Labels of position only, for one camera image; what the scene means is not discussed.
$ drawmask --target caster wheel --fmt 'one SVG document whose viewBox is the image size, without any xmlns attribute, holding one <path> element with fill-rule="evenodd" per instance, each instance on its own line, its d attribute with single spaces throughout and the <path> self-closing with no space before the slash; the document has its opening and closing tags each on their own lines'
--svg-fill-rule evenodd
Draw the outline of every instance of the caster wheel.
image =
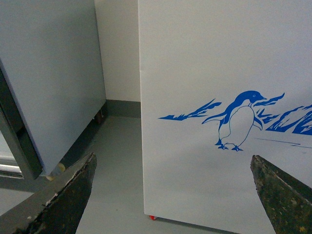
<svg viewBox="0 0 312 234">
<path fill-rule="evenodd" d="M 155 219 L 157 219 L 157 217 L 155 217 L 155 216 L 153 216 L 153 215 L 150 215 L 150 219 L 151 219 L 151 220 L 155 220 Z"/>
<path fill-rule="evenodd" d="M 56 169 L 54 169 L 54 171 L 50 175 L 47 175 L 46 178 L 49 181 L 53 181 L 59 174 L 65 172 L 65 170 L 66 170 L 65 166 L 62 163 L 59 163 Z"/>
</svg>

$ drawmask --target wall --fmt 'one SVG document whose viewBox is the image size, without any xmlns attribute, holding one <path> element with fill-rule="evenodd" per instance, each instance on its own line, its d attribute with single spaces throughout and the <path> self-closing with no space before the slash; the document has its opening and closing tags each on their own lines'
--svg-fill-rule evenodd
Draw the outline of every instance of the wall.
<svg viewBox="0 0 312 234">
<path fill-rule="evenodd" d="M 95 0 L 107 99 L 140 101 L 137 0 Z"/>
</svg>

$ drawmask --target gray baseboard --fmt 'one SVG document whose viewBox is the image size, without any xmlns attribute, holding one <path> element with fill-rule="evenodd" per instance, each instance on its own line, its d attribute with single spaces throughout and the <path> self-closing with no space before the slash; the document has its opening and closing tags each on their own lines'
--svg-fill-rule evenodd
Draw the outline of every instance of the gray baseboard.
<svg viewBox="0 0 312 234">
<path fill-rule="evenodd" d="M 109 116 L 141 118 L 141 102 L 106 100 Z"/>
</svg>

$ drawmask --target penguin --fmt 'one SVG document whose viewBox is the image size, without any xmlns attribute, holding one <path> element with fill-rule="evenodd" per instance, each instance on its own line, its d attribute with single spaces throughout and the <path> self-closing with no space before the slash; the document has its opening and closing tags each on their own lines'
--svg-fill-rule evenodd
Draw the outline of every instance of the penguin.
<svg viewBox="0 0 312 234">
<path fill-rule="evenodd" d="M 252 104 L 265 99 L 259 92 L 249 90 L 239 94 L 224 112 L 206 118 L 202 124 L 213 120 L 220 121 L 219 140 L 215 145 L 219 146 L 219 149 L 228 150 L 225 145 L 232 144 L 232 150 L 242 151 L 240 145 L 246 140 L 252 126 L 260 130 L 263 126 L 262 121 L 254 114 Z M 234 131 L 233 126 L 240 126 L 239 131 Z"/>
</svg>

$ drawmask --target floor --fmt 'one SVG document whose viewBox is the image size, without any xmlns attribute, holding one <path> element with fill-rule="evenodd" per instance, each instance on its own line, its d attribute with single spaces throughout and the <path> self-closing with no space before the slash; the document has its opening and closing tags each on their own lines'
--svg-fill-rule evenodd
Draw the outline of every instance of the floor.
<svg viewBox="0 0 312 234">
<path fill-rule="evenodd" d="M 89 152 L 97 155 L 97 169 L 77 234 L 226 233 L 162 218 L 152 221 L 144 214 L 139 118 L 108 117 L 101 126 L 89 125 L 63 163 L 70 165 L 77 155 Z M 47 183 L 43 177 L 33 186 L 16 179 L 0 179 L 0 214 Z"/>
</svg>

